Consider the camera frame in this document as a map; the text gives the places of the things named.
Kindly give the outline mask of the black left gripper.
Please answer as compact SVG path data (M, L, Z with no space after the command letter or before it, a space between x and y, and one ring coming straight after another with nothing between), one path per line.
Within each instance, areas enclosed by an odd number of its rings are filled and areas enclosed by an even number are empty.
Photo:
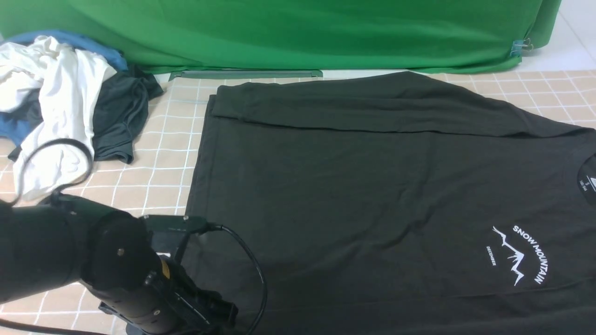
M126 322L128 335L219 335L236 325L234 303L198 288L166 256L146 271L117 271L84 286L100 300L100 310Z

